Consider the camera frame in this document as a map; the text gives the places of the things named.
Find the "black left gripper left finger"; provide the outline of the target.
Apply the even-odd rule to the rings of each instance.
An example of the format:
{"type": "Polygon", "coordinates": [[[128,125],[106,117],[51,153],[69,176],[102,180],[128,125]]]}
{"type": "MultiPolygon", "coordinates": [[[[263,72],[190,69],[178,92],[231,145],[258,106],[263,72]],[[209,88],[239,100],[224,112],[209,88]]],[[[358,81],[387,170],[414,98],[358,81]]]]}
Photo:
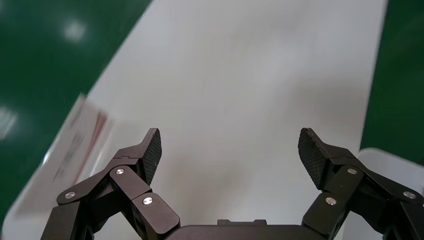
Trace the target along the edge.
{"type": "Polygon", "coordinates": [[[160,131],[151,128],[141,143],[118,150],[103,170],[60,193],[41,238],[92,240],[121,213],[142,239],[166,239],[181,222],[151,189],[161,156],[160,131]]]}

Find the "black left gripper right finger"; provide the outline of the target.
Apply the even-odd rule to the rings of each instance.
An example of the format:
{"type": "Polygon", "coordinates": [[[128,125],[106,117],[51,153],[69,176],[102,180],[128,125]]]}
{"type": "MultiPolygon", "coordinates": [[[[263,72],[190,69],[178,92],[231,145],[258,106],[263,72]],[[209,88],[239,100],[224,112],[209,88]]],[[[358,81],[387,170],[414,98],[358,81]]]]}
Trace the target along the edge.
{"type": "Polygon", "coordinates": [[[349,213],[361,216],[385,240],[424,237],[424,198],[368,169],[348,149],[324,143],[311,128],[298,139],[299,158],[320,194],[302,225],[332,240],[349,213]]]}

